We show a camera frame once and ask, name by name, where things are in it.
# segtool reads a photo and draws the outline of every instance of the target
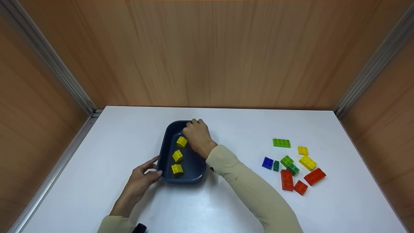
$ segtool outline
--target plastic tray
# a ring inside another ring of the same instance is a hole
[[[195,184],[201,181],[206,171],[205,160],[193,151],[187,142],[185,148],[177,146],[177,140],[183,136],[183,128],[189,121],[174,121],[165,130],[161,151],[157,164],[157,170],[162,170],[161,179],[170,184]],[[173,153],[180,150],[184,160],[179,164],[183,168],[183,174],[174,176],[171,166],[175,164]]]

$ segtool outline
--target red lego brick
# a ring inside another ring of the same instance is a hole
[[[308,189],[308,186],[304,184],[302,181],[298,180],[295,184],[294,189],[296,192],[303,196],[306,190]]]
[[[320,169],[316,168],[311,173],[307,174],[304,179],[310,186],[314,185],[316,182],[320,181],[322,178],[324,178],[326,174]]]
[[[280,171],[282,177],[282,189],[293,192],[293,176],[290,170],[282,169]]]

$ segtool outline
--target person's left hand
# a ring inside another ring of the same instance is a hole
[[[155,156],[146,163],[136,167],[125,185],[121,196],[115,202],[113,209],[109,215],[120,215],[128,218],[134,206],[142,199],[145,191],[150,185],[157,182],[162,171],[151,171],[145,173],[148,169],[156,168],[158,156]]]

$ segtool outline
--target light green lego brick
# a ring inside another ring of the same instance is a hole
[[[280,163],[283,164],[286,168],[289,167],[289,165],[293,164],[293,159],[291,159],[289,156],[285,156],[280,160]]]
[[[290,141],[286,139],[273,139],[273,146],[290,148]]]
[[[289,165],[286,169],[292,171],[292,175],[299,173],[299,168],[297,168],[294,164]]]

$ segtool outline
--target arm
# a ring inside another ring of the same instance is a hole
[[[134,230],[135,226],[129,221],[129,216],[148,187],[159,180],[162,171],[145,173],[148,169],[156,167],[154,162],[157,160],[158,156],[132,171],[111,213],[102,220],[98,233],[131,233]]]
[[[222,176],[240,200],[260,221],[265,233],[300,233],[295,213],[282,196],[265,180],[247,168],[226,147],[217,145],[202,120],[187,124],[183,130],[191,147],[206,158],[214,172]]]

